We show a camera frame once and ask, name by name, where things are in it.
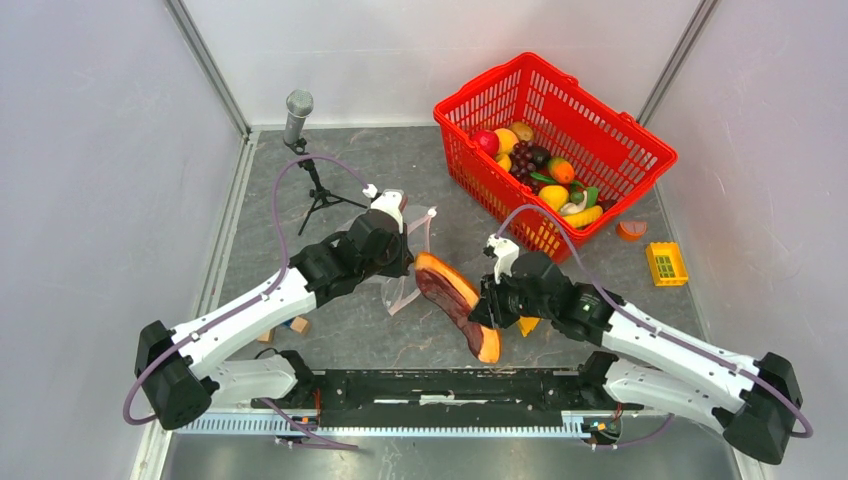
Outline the microphone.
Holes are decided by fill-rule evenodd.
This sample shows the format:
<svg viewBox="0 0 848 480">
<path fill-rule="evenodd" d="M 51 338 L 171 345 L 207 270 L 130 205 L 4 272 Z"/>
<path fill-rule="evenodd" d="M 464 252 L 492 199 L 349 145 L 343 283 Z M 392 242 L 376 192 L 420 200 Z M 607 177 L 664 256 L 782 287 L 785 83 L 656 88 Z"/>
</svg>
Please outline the microphone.
<svg viewBox="0 0 848 480">
<path fill-rule="evenodd" d="M 312 205 L 307 210 L 297 234 L 302 235 L 312 215 L 322 209 L 330 208 L 339 204 L 350 204 L 364 208 L 365 205 L 343 196 L 334 194 L 326 188 L 322 182 L 319 172 L 313 160 L 307 160 L 307 140 L 302 131 L 306 119 L 314 109 L 314 98 L 312 94 L 303 89 L 295 89 L 286 98 L 287 118 L 283 130 L 284 144 L 297 156 L 297 165 L 305 170 L 313 183 L 309 190 Z"/>
</svg>

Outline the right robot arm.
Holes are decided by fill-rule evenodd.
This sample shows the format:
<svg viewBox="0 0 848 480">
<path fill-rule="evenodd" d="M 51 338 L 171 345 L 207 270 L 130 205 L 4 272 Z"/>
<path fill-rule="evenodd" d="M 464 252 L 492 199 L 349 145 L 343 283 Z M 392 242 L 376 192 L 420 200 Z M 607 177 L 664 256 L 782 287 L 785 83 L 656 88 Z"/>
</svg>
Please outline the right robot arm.
<svg viewBox="0 0 848 480">
<path fill-rule="evenodd" d="M 783 459 L 803 402 L 792 363 L 706 343 L 672 328 L 617 294 L 574 283 L 542 252 L 503 253 L 481 280 L 469 318 L 507 328 L 522 317 L 551 322 L 565 337 L 596 346 L 577 382 L 591 408 L 642 405 L 697 422 L 741 453 L 770 465 Z"/>
</svg>

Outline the clear zip top bag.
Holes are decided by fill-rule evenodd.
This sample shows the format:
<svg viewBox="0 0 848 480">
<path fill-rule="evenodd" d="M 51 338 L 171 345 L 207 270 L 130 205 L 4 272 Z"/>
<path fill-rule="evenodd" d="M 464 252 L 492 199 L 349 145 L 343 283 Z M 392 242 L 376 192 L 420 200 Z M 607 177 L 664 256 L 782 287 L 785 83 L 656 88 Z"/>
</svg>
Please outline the clear zip top bag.
<svg viewBox="0 0 848 480">
<path fill-rule="evenodd" d="M 411 205 L 403 211 L 403 219 L 407 227 L 407 245 L 411 254 L 408 274 L 398 278 L 373 276 L 363 284 L 379 286 L 381 304 L 390 316 L 417 299 L 421 292 L 415 277 L 415 261 L 421 253 L 431 252 L 431 224 L 437 216 L 436 206 Z"/>
</svg>

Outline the yellow toy banana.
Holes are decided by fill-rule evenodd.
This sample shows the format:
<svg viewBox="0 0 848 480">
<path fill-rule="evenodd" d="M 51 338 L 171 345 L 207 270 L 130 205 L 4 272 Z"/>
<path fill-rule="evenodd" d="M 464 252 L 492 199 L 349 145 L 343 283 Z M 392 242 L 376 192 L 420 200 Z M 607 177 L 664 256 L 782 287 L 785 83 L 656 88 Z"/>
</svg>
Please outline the yellow toy banana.
<svg viewBox="0 0 848 480">
<path fill-rule="evenodd" d="M 565 215 L 563 220 L 572 228 L 582 229 L 597 221 L 604 213 L 600 205 L 594 205 L 581 212 Z"/>
</svg>

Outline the yellow toy cheese wedge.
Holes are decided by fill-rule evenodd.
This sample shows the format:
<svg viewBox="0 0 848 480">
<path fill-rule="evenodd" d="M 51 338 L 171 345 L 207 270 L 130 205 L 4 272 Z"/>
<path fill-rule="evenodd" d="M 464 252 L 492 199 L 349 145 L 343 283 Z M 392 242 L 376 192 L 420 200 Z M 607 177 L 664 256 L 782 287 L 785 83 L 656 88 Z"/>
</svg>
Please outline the yellow toy cheese wedge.
<svg viewBox="0 0 848 480">
<path fill-rule="evenodd" d="M 540 323 L 541 319 L 538 317 L 520 317 L 516 322 L 519 332 L 523 337 L 527 337 L 530 333 L 532 333 Z"/>
</svg>

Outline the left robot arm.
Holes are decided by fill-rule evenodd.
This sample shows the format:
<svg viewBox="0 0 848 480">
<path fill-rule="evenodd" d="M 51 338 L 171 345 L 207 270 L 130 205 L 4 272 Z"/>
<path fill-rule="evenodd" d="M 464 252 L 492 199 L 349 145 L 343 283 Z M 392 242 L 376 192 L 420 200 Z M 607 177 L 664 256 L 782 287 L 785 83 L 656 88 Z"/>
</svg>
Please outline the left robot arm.
<svg viewBox="0 0 848 480">
<path fill-rule="evenodd" d="M 135 394 L 143 392 L 153 413 L 142 419 L 126 413 L 125 421 L 156 421 L 164 430 L 176 430 L 226 396 L 306 405 L 314 381 L 287 361 L 266 368 L 258 361 L 228 366 L 227 359 L 261 333 L 353 293 L 374 276 L 407 275 L 412 260 L 401 208 L 371 206 L 349 229 L 304 247 L 265 283 L 212 313 L 175 328 L 159 320 L 148 324 L 139 333 L 136 381 L 124 406 L 131 407 Z"/>
</svg>

